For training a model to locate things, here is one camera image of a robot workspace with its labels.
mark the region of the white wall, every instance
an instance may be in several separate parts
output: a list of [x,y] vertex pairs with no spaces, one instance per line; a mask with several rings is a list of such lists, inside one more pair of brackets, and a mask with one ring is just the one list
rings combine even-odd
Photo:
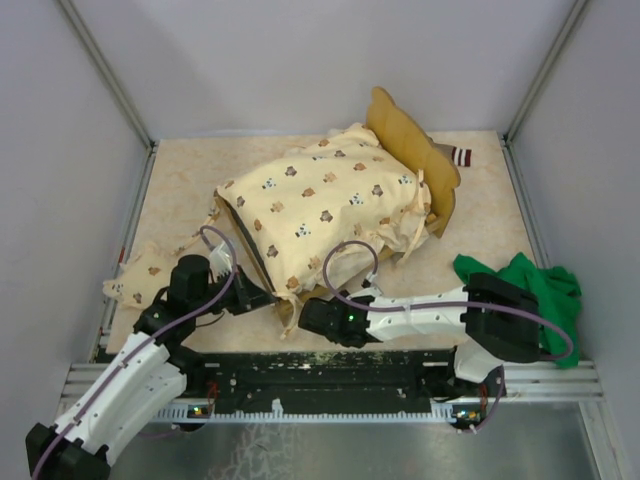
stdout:
[[592,2],[516,152],[554,262],[584,291],[579,330],[640,475],[640,3]]
[[53,1],[0,3],[0,465],[86,360],[144,149]]
[[504,131],[571,0],[76,0],[154,138],[319,132],[386,86],[428,129]]

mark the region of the green fabric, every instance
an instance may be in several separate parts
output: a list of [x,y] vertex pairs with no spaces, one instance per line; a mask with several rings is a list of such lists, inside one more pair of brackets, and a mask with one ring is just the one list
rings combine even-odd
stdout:
[[[560,367],[570,368],[578,365],[580,349],[576,332],[576,317],[580,313],[580,285],[576,277],[562,267],[539,269],[523,253],[518,253],[509,266],[493,271],[472,257],[458,255],[453,268],[465,284],[473,273],[489,273],[534,293],[538,297],[539,313],[542,318],[562,328],[573,340],[573,353],[556,361]],[[543,329],[542,346],[552,354],[565,351],[565,342],[560,336]]]

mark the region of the gray floor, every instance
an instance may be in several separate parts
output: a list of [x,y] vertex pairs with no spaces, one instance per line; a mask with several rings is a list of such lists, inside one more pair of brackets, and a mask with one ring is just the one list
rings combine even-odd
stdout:
[[[575,405],[500,405],[479,435],[446,425],[216,425],[135,439],[111,480],[598,479]],[[164,425],[145,431],[167,430]]]

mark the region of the cream fabric piece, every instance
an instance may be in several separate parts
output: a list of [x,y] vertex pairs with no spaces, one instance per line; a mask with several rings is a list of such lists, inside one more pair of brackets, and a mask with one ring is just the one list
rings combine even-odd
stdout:
[[[287,299],[324,283],[324,259],[343,241],[403,252],[428,235],[428,187],[362,124],[289,152],[217,191],[250,232],[274,293]],[[366,249],[347,246],[332,258],[330,279],[342,285],[370,263]]]
[[158,290],[169,285],[171,270],[178,263],[176,257],[164,254],[160,247],[148,242],[142,251],[126,264],[115,280],[102,284],[102,292],[121,305],[144,310],[155,298]]

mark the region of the scalloped headboard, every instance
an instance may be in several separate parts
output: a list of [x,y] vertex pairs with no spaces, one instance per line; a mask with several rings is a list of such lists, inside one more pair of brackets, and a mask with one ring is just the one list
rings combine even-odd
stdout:
[[433,145],[433,140],[418,124],[398,108],[382,87],[371,91],[373,101],[367,110],[366,125],[374,131],[383,148],[414,173],[424,171],[431,191],[431,210],[436,215],[437,237],[444,233],[456,205],[454,189],[460,185],[460,172],[455,164]]

